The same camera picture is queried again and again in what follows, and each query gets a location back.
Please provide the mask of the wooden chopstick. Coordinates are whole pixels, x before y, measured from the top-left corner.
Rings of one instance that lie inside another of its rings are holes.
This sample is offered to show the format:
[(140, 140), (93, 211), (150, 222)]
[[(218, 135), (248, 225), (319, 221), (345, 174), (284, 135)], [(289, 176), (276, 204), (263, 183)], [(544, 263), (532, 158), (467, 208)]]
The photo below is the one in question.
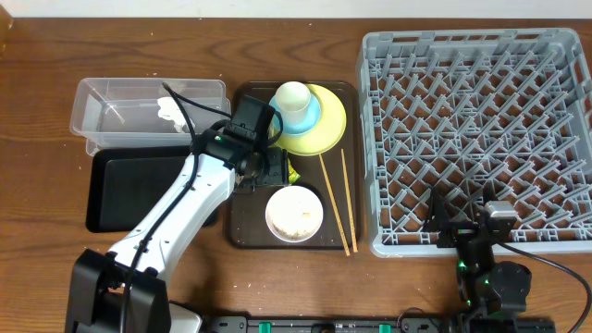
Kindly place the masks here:
[(349, 257), (351, 255), (350, 247), (348, 245), (348, 242), (347, 242), (347, 239), (346, 239), (346, 236), (345, 236), (345, 233), (344, 233), (344, 229), (343, 229), (343, 226), (342, 226), (342, 223), (341, 223), (339, 209), (338, 209), (338, 206), (337, 206), (337, 203), (336, 203), (336, 200), (335, 200), (335, 196), (334, 196), (334, 192), (333, 192), (333, 189), (332, 189), (332, 186), (331, 186), (331, 182), (330, 182), (330, 179), (329, 179), (329, 176), (328, 176), (328, 173), (327, 173), (326, 165), (325, 165), (323, 156), (321, 154), (318, 156), (318, 158), (319, 158), (319, 161), (320, 161), (320, 166), (321, 166), (321, 169), (322, 169), (324, 180), (325, 180), (325, 183), (326, 183), (326, 186), (327, 186), (327, 191), (328, 191), (328, 194), (329, 194), (329, 200), (331, 202), (333, 213), (334, 213), (334, 216), (335, 216), (335, 219), (336, 219), (336, 224), (337, 224), (337, 227), (338, 227), (338, 231), (339, 231), (340, 239), (341, 239), (341, 242), (342, 242), (342, 246), (343, 246), (343, 249), (344, 249), (344, 252), (345, 252), (346, 256)]
[(355, 223), (354, 223), (354, 214), (352, 209), (352, 196), (351, 196), (351, 189), (350, 189), (350, 182), (348, 177), (348, 170), (346, 165), (345, 153), (343, 148), (340, 149), (341, 155), (341, 164), (342, 164), (342, 175), (343, 175), (343, 182), (344, 188), (346, 193), (346, 200), (347, 200), (347, 209), (348, 209), (348, 217), (349, 217), (349, 224), (350, 224), (350, 231), (351, 231), (351, 242), (352, 242), (352, 249), (354, 253), (358, 253), (358, 246), (355, 234)]

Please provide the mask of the white bowl with rice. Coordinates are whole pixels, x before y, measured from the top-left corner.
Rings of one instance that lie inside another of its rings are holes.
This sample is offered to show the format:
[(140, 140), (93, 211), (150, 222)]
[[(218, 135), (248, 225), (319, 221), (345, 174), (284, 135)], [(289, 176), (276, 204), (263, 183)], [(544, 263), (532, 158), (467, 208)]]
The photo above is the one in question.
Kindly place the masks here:
[(311, 239), (321, 228), (324, 207), (308, 188), (290, 185), (276, 191), (265, 207), (265, 222), (281, 241), (298, 243)]

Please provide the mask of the green yellow snack wrapper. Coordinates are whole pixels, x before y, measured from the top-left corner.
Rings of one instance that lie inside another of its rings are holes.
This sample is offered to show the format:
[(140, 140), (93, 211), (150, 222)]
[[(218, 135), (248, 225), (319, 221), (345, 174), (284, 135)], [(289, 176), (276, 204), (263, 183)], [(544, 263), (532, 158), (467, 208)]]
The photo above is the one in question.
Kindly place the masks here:
[(288, 160), (288, 171), (289, 171), (289, 184), (294, 184), (296, 183), (301, 175), (296, 171), (296, 169), (292, 166), (292, 163), (290, 160)]

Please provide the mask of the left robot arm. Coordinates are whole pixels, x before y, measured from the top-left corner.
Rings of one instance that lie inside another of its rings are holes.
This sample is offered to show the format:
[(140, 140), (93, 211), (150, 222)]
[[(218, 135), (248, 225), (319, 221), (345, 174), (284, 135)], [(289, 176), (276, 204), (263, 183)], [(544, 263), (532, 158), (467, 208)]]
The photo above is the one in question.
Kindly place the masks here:
[(67, 332), (197, 332), (203, 319), (171, 302), (167, 285), (205, 220), (242, 179), (287, 175), (287, 153), (265, 133), (228, 121), (192, 143), (179, 175), (148, 215), (107, 253), (72, 269)]

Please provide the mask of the white tissue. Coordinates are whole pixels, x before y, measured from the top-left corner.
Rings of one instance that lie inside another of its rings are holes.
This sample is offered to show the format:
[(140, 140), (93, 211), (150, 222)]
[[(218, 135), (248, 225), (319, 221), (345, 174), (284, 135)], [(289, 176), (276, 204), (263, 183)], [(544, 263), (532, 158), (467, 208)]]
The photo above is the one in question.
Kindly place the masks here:
[(183, 133), (189, 131), (187, 121), (183, 116), (178, 104), (172, 97), (161, 97), (157, 100), (157, 115), (166, 121), (172, 121), (176, 132)]

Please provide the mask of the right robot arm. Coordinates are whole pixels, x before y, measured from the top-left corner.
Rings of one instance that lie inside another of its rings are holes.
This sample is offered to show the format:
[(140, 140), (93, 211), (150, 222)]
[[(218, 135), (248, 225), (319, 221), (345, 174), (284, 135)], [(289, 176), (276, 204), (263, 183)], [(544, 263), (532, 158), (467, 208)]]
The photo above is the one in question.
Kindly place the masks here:
[(493, 247), (507, 236), (518, 214), (511, 203), (491, 194), (474, 221), (454, 222), (437, 191), (428, 199), (425, 232), (438, 234), (439, 248), (453, 248), (458, 257), (457, 287), (468, 308), (446, 319), (442, 332), (516, 332), (516, 316), (526, 310), (532, 273), (512, 261), (498, 262)]

